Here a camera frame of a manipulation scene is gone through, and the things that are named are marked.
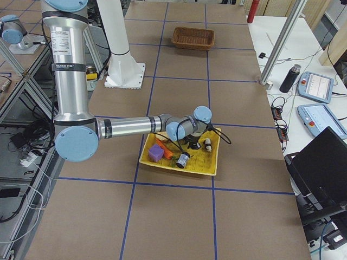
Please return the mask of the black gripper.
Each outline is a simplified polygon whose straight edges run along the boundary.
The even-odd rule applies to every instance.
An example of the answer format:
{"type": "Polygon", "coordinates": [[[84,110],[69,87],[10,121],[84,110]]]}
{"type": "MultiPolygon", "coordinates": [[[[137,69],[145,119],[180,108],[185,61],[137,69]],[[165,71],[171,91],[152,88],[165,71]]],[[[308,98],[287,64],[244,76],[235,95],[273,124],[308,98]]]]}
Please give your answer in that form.
{"type": "Polygon", "coordinates": [[[185,141],[185,144],[188,145],[188,149],[198,150],[201,148],[199,143],[200,136],[187,135],[183,140],[185,141]]]}

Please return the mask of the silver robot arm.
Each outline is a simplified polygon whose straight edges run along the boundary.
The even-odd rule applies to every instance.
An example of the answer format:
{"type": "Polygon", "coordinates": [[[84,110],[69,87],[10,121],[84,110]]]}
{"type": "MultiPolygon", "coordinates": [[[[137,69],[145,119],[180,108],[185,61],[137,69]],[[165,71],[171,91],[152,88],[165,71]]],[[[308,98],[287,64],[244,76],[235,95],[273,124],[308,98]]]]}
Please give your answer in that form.
{"type": "MultiPolygon", "coordinates": [[[[106,87],[139,89],[145,64],[132,57],[119,1],[98,1],[111,57],[106,87]]],[[[92,157],[100,139],[166,132],[172,141],[198,140],[210,127],[206,106],[177,118],[169,114],[124,119],[97,119],[88,109],[84,34],[89,27],[86,1],[42,1],[42,19],[50,29],[59,112],[54,118],[55,149],[65,160],[92,157]]]]}
{"type": "Polygon", "coordinates": [[[30,35],[20,19],[13,14],[1,17],[1,39],[9,44],[13,54],[33,55],[38,49],[35,37],[30,35]]]}

